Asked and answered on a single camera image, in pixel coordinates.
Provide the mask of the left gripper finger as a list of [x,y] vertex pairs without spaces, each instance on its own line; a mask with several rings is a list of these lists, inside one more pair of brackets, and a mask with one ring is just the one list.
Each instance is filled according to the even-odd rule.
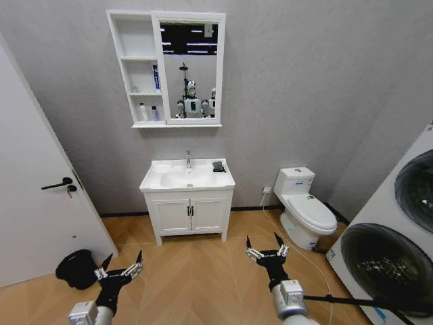
[[141,271],[143,270],[143,251],[140,250],[139,254],[137,256],[136,262],[132,264],[130,267],[128,267],[125,271],[123,271],[123,276],[130,277],[131,279],[134,279],[136,276],[138,276]]
[[108,268],[108,266],[109,266],[109,264],[111,262],[112,257],[113,257],[113,254],[108,255],[104,259],[104,261],[102,262],[101,266],[99,268],[97,268],[97,269],[94,270],[95,277],[98,280],[101,280],[103,278],[107,278],[108,277],[107,268]]

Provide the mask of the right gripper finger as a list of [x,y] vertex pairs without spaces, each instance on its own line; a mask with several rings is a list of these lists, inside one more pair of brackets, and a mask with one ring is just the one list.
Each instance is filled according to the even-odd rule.
[[283,241],[283,239],[276,232],[274,233],[274,236],[279,245],[277,256],[286,257],[289,251],[289,246]]
[[245,253],[253,261],[257,261],[258,259],[262,259],[262,257],[263,257],[263,254],[260,251],[257,251],[254,248],[252,248],[249,236],[246,236],[246,249],[245,249]]

